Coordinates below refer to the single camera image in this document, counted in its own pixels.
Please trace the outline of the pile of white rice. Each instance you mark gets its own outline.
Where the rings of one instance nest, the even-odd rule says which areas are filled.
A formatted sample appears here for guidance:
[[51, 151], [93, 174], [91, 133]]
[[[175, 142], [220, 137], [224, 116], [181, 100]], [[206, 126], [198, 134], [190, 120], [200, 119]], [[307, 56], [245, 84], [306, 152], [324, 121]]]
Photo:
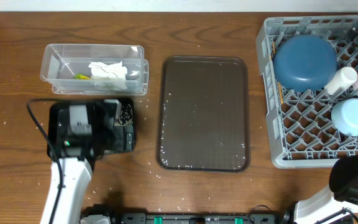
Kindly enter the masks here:
[[114, 152], [131, 152], [135, 146], [135, 127], [133, 106], [126, 104], [122, 106], [122, 110], [118, 119], [114, 121]]

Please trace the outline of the white napkin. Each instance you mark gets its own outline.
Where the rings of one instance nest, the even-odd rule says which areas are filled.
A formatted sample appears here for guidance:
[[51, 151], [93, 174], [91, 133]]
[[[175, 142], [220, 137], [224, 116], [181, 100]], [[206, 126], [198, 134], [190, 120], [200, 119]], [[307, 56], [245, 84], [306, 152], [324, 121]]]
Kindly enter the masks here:
[[127, 67], [122, 62], [105, 64], [102, 62], [91, 62], [88, 67], [91, 69], [93, 80], [104, 80], [112, 83], [114, 90], [126, 90]]

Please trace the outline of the green yellow snack wrapper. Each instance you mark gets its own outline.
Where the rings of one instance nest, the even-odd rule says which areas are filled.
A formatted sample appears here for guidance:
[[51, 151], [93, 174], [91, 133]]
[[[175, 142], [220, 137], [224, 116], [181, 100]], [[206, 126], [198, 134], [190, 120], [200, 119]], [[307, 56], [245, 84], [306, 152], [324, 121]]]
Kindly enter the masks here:
[[77, 80], [91, 80], [91, 77], [88, 77], [88, 76], [80, 74], [80, 73], [76, 74], [74, 76], [74, 78]]

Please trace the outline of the cream white cup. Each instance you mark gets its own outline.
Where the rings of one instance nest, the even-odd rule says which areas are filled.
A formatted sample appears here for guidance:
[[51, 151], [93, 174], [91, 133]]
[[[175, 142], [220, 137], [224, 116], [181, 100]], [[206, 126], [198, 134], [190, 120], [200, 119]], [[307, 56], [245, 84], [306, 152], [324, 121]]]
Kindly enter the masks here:
[[329, 95], [335, 94], [338, 90], [346, 90], [358, 79], [358, 73], [352, 67], [342, 67], [333, 79], [324, 87]]

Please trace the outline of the dark blue plate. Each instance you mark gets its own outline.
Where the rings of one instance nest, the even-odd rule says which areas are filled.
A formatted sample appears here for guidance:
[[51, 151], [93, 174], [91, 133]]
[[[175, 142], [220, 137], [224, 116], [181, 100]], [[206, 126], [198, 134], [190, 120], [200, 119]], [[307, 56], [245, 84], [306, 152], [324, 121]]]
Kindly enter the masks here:
[[337, 71], [334, 48], [315, 35], [288, 39], [273, 56], [275, 79], [287, 89], [304, 92], [320, 90]]

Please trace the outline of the light blue bowl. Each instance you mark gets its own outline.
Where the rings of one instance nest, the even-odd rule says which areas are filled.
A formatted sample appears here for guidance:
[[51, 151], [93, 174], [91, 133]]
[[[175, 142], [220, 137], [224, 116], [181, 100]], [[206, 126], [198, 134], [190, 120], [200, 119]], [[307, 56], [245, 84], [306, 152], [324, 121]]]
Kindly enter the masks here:
[[334, 127], [347, 136], [358, 136], [358, 99], [352, 98], [334, 105], [331, 112]]

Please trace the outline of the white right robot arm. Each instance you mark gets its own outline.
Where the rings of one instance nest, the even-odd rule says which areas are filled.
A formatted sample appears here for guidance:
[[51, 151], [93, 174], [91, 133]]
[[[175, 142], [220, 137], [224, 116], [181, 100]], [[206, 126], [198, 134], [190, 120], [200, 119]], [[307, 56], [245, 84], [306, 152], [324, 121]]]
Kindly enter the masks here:
[[282, 223], [358, 223], [358, 156], [338, 160], [329, 185], [312, 197], [294, 203]]

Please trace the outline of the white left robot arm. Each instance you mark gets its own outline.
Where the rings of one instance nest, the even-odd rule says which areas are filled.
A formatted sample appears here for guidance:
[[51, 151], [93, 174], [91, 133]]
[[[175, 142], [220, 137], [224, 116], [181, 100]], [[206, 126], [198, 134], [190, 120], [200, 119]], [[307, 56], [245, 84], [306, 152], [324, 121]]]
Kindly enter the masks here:
[[57, 100], [44, 132], [52, 160], [42, 223], [78, 223], [97, 160], [134, 150], [134, 103], [130, 98]]

